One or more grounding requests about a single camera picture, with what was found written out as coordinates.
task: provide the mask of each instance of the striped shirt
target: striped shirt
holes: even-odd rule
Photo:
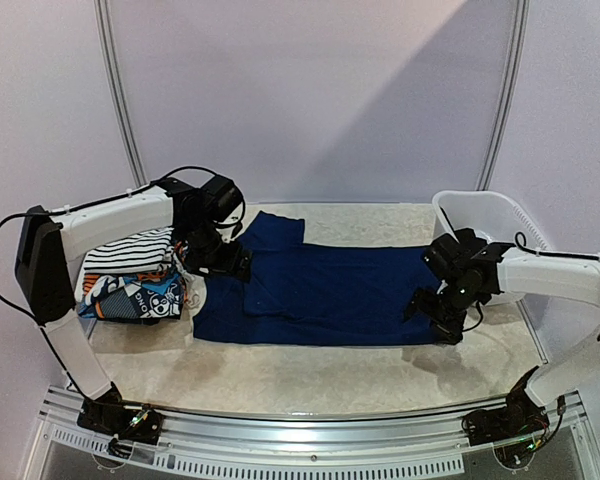
[[[173,261],[172,228],[136,233],[91,250],[84,258],[86,273],[141,273],[168,270]]]

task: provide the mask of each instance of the white plastic basket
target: white plastic basket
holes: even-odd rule
[[[513,242],[516,232],[523,232],[528,247],[548,249],[547,241],[529,215],[501,193],[444,190],[434,195],[432,203],[436,212],[435,238],[453,234],[453,230],[472,228],[488,242]],[[523,294],[503,293],[494,296],[489,305],[516,302],[523,297]]]

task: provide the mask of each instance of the table surface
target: table surface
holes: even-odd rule
[[[423,204],[249,205],[306,220],[305,241],[333,246],[431,242]],[[100,321],[91,342],[127,400],[240,414],[354,415],[436,408],[505,394],[538,350],[516,305],[485,307],[455,346],[245,346],[194,339],[191,315],[155,326]],[[470,309],[468,324],[477,320]]]

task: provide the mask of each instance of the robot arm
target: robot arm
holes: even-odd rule
[[[600,256],[536,252],[512,243],[487,243],[470,229],[445,234],[422,258],[443,282],[419,289],[405,310],[426,313],[445,343],[462,339],[467,308],[503,292],[534,293],[600,308]],[[548,424],[544,407],[600,373],[600,326],[561,358],[523,376],[502,409],[471,412],[464,427],[472,444],[513,437],[535,420]]]
[[[123,400],[100,366],[75,311],[75,285],[67,263],[100,245],[166,226],[173,226],[175,240],[186,242],[182,263],[194,273],[230,275],[246,282],[251,254],[236,241],[224,243],[217,230],[226,226],[219,222],[244,203],[233,181],[215,175],[197,188],[167,177],[140,190],[74,210],[30,209],[20,237],[16,278],[36,323],[85,397],[78,424],[106,434],[126,431],[127,439],[155,443],[162,416]],[[145,412],[142,422],[136,419],[139,409]]]

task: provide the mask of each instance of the gray wall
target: gray wall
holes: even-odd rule
[[[146,170],[208,165],[252,202],[473,189],[515,3],[112,2]]]
[[[555,248],[600,251],[600,1],[531,2],[522,64],[491,188],[521,202]],[[600,310],[552,301],[552,355]],[[600,379],[581,389],[600,442]]]
[[[0,0],[0,219],[131,185],[93,2]],[[0,290],[22,304],[18,235],[0,235]],[[0,479],[19,477],[44,392],[61,381],[33,322],[0,303]]]

